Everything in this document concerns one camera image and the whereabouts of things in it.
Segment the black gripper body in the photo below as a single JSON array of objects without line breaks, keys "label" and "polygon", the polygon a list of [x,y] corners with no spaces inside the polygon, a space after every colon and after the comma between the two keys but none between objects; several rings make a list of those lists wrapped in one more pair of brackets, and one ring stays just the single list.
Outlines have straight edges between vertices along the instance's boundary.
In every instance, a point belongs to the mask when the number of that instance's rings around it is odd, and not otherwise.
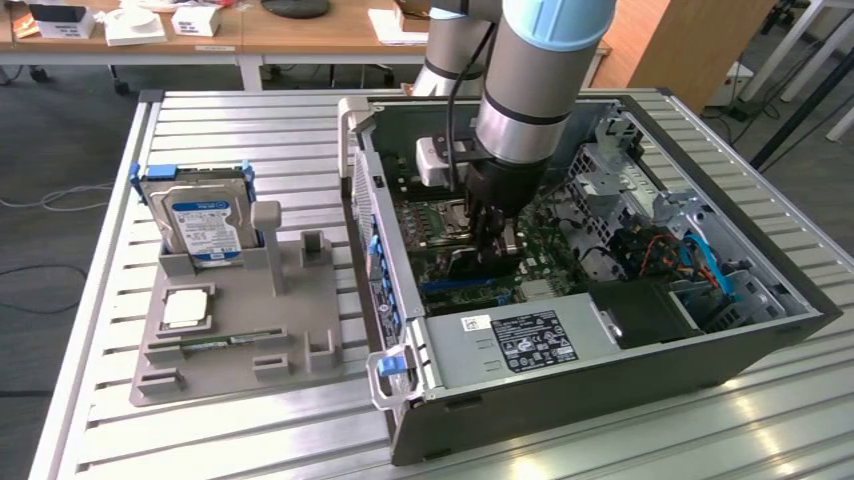
[{"label": "black gripper body", "polygon": [[515,218],[534,199],[546,167],[546,160],[526,164],[499,159],[472,162],[466,173],[468,211],[498,210],[504,218]]}]

